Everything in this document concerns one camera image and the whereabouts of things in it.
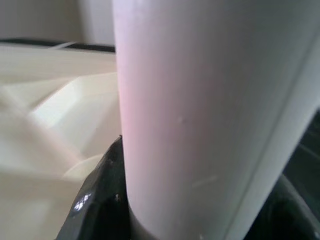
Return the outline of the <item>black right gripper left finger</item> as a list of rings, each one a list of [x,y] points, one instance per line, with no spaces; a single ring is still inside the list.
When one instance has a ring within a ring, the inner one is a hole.
[[[123,139],[119,136],[85,178],[58,240],[129,240]]]

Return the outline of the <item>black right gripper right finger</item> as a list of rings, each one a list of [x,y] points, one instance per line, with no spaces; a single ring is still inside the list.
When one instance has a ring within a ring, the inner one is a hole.
[[[249,229],[251,240],[318,240],[320,221],[281,175]]]

